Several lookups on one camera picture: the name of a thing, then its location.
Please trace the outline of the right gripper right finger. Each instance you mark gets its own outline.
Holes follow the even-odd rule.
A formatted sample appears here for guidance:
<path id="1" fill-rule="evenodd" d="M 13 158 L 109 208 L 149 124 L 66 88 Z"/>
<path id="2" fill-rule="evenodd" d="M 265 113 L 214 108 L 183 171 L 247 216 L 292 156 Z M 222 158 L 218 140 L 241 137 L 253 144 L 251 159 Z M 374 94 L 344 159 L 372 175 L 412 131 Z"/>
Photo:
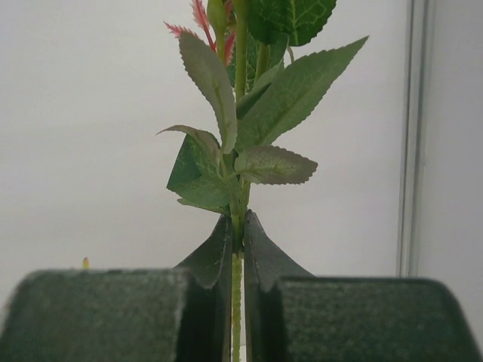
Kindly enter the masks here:
<path id="1" fill-rule="evenodd" d="M 454 294 L 424 278 L 316 277 L 245 224 L 249 361 L 480 361 Z"/>

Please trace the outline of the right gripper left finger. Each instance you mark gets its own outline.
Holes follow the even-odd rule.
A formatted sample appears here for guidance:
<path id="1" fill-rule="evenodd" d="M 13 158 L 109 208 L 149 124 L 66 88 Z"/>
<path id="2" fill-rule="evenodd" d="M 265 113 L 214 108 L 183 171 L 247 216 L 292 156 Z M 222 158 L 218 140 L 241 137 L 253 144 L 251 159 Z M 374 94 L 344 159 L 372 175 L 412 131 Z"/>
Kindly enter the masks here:
<path id="1" fill-rule="evenodd" d="M 173 268 L 45 269 L 13 292 L 3 361 L 228 361 L 232 225 Z"/>

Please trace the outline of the peach flower stem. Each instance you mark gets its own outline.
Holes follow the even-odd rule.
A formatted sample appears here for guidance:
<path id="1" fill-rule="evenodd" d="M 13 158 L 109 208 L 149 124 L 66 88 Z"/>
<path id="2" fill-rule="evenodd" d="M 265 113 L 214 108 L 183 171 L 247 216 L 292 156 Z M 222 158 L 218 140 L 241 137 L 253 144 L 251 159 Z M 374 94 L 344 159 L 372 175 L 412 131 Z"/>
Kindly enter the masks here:
<path id="1" fill-rule="evenodd" d="M 242 260 L 252 185 L 299 185 L 317 164 L 275 144 L 305 121 L 365 44 L 318 51 L 285 64 L 324 28 L 334 1 L 193 1 L 197 30 L 170 25 L 184 69 L 214 112 L 218 134 L 174 125 L 185 139 L 167 187 L 185 206 L 229 218 L 231 358 L 240 358 Z"/>

